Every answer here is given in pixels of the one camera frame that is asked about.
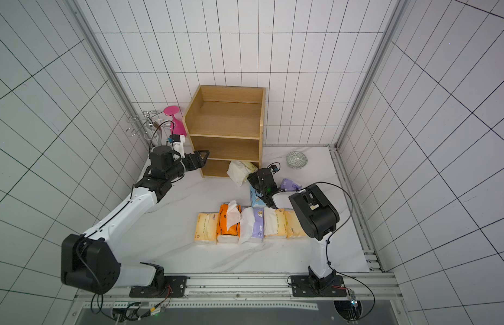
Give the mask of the blue tissue pack bottom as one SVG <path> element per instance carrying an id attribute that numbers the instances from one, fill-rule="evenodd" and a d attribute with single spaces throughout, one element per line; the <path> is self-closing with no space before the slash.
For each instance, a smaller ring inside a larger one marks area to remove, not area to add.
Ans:
<path id="1" fill-rule="evenodd" d="M 253 186 L 250 186 L 250 200 L 253 208 L 262 209 L 267 207 L 266 203 L 257 195 L 256 189 Z"/>

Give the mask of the purple tissue pack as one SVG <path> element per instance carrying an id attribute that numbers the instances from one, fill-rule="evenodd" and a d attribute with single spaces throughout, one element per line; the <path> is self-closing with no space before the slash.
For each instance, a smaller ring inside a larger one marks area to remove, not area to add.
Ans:
<path id="1" fill-rule="evenodd" d="M 280 185 L 280 189 L 285 192 L 297 192 L 302 188 L 303 187 L 301 185 L 288 178 L 284 178 Z"/>
<path id="2" fill-rule="evenodd" d="M 238 243 L 262 242 L 264 239 L 264 209 L 248 207 L 241 213 Z"/>

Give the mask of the purple tissue pack bottom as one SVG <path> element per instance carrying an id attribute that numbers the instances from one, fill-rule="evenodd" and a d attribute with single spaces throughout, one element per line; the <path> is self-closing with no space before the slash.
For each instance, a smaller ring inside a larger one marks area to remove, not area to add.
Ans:
<path id="1" fill-rule="evenodd" d="M 302 188 L 303 187 L 301 185 L 288 178 L 284 178 L 280 185 L 280 189 L 285 192 L 297 192 Z"/>

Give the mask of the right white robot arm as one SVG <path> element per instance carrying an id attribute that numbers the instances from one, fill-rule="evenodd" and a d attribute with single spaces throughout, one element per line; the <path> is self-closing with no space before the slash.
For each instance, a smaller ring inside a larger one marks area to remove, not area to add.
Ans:
<path id="1" fill-rule="evenodd" d="M 315 182 L 300 190 L 286 191 L 274 180 L 276 167 L 261 168 L 247 176 L 257 197 L 267 207 L 292 210 L 304 233 L 312 241 L 312 261 L 308 281 L 314 290 L 332 285 L 335 272 L 327 257 L 329 238 L 337 230 L 340 214 Z"/>

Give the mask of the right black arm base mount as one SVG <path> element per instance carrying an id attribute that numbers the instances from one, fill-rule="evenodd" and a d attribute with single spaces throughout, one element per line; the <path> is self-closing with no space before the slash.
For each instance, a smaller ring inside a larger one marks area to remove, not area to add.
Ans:
<path id="1" fill-rule="evenodd" d="M 287 283 L 291 287 L 292 295 L 298 298 L 339 298 L 348 295 L 343 278 L 334 271 L 320 278 L 309 267 L 308 275 L 289 276 Z"/>

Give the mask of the orange tissue pack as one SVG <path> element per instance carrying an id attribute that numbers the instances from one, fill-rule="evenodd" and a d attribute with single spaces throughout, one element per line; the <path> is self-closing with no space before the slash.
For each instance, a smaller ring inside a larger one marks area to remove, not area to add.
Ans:
<path id="1" fill-rule="evenodd" d="M 219 209 L 217 241 L 223 244 L 237 244 L 240 238 L 241 206 L 236 200 L 223 204 Z"/>

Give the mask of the beige tissue pack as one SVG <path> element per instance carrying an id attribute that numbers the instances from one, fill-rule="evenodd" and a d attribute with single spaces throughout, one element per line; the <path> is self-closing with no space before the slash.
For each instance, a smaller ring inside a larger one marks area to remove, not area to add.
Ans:
<path id="1" fill-rule="evenodd" d="M 307 235 L 303 230 L 299 219 L 294 210 L 285 210 L 285 219 L 286 219 L 286 227 L 287 227 L 287 238 L 288 239 L 296 239 L 296 238 L 306 238 Z"/>
<path id="2" fill-rule="evenodd" d="M 284 209 L 264 208 L 264 238 L 287 238 L 287 221 Z"/>

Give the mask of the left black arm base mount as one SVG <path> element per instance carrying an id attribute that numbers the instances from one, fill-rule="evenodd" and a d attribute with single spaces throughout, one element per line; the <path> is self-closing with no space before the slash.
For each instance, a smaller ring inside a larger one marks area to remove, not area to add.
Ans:
<path id="1" fill-rule="evenodd" d="M 152 266 L 155 270 L 152 282 L 145 287 L 131 287 L 131 298 L 182 298 L 186 290 L 187 276 L 166 276 L 164 268 L 156 264 L 144 265 Z"/>

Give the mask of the yellow-white tissue pack bottom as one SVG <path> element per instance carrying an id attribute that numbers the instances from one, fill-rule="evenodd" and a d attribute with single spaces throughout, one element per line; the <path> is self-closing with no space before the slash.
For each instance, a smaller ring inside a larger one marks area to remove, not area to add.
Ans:
<path id="1" fill-rule="evenodd" d="M 231 161 L 227 175 L 237 187 L 241 187 L 247 181 L 249 174 L 255 173 L 258 168 L 248 161 Z"/>

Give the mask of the yellow tissue pack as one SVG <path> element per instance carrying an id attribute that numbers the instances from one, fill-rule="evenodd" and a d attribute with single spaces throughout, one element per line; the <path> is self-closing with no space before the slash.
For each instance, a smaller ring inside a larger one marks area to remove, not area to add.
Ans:
<path id="1" fill-rule="evenodd" d="M 196 221 L 194 241 L 198 245 L 216 245 L 218 242 L 218 213 L 200 213 Z"/>

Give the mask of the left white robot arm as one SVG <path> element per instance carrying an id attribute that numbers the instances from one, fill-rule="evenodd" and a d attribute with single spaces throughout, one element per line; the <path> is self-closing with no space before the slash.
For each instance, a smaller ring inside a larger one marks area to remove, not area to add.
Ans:
<path id="1" fill-rule="evenodd" d="M 173 183 L 187 172 L 202 169 L 209 155 L 208 150 L 185 154 L 170 146 L 153 148 L 150 165 L 129 196 L 95 226 L 63 240 L 62 284 L 96 295 L 119 287 L 130 287 L 133 297 L 164 294 L 169 283 L 163 267 L 148 263 L 122 265 L 114 251 L 134 223 L 163 199 Z"/>

